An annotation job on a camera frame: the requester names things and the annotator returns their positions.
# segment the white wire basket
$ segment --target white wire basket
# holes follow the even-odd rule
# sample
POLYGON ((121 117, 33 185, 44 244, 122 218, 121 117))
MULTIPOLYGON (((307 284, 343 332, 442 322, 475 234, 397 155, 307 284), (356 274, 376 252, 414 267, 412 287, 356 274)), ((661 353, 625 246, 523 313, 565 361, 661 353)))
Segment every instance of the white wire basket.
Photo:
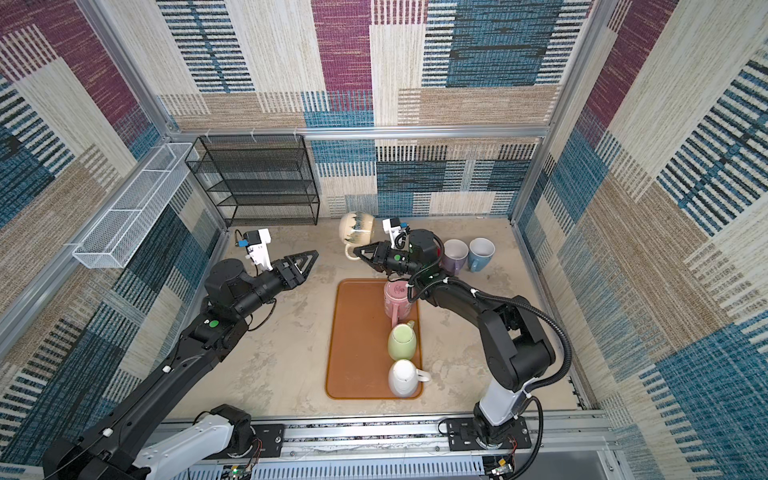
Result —
POLYGON ((191 143, 165 144, 73 252, 87 268, 125 268, 189 173, 191 143))

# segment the beige mug handle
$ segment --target beige mug handle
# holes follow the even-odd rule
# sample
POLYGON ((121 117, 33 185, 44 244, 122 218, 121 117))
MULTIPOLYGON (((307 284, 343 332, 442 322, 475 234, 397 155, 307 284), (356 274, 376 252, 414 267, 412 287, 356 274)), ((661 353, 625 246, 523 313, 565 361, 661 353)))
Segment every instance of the beige mug handle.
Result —
POLYGON ((418 378, 420 382, 428 382, 432 380, 431 375, 429 375, 424 370, 419 370, 419 369, 416 369, 416 378, 418 378))
POLYGON ((349 255, 350 247, 352 247, 352 245, 348 243, 344 246, 344 254, 346 255, 346 257, 349 258, 350 260, 360 260, 360 257, 353 257, 352 255, 349 255))

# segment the pink mug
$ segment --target pink mug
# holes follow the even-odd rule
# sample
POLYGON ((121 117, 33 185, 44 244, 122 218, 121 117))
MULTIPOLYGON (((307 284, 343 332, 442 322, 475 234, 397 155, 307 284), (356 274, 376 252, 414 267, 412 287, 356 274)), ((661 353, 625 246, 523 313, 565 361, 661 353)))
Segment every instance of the pink mug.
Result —
POLYGON ((405 280, 387 282, 384 286, 384 313, 392 319, 392 328, 395 328, 398 319, 404 319, 411 313, 408 283, 405 280))

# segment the brown tray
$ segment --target brown tray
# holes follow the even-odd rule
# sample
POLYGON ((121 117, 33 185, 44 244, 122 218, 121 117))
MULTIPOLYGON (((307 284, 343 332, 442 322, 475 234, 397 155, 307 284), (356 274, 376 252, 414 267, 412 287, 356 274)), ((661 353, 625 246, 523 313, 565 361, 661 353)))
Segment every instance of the brown tray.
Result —
MULTIPOLYGON (((389 389, 389 358, 386 344, 392 320, 384 314, 386 280, 349 278, 339 282, 333 314, 331 348, 328 354, 326 393, 332 399, 398 399, 389 389)), ((411 361, 422 368, 422 339, 419 335, 419 306, 400 322, 415 321, 416 354, 411 361)), ((413 396, 422 394, 422 383, 413 396)))

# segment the mug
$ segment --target mug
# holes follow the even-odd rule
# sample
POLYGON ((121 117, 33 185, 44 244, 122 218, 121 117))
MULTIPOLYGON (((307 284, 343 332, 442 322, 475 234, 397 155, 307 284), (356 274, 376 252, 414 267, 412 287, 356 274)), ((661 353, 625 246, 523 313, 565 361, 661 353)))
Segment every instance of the mug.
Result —
POLYGON ((475 238, 469 242, 469 270, 479 272, 491 262, 496 246, 487 238, 475 238))
POLYGON ((349 253, 352 247, 362 247, 371 243, 373 215, 365 212, 349 212, 339 222, 339 238, 344 242, 344 254, 350 260, 360 260, 349 253))
POLYGON ((389 389, 401 399, 412 396, 419 382, 428 382, 432 376, 419 370, 410 360, 398 360, 389 369, 389 389))
POLYGON ((445 247, 445 256, 442 258, 442 267, 451 275, 456 276, 464 264, 467 263, 469 247, 461 240, 453 238, 446 240, 443 246, 445 247))
POLYGON ((392 319, 392 328, 395 328, 399 319, 411 313, 407 285, 405 280, 395 280, 384 285, 384 313, 392 319))
POLYGON ((416 332, 413 320, 401 323, 392 329, 387 340, 386 349, 393 360, 410 360, 416 354, 416 332))

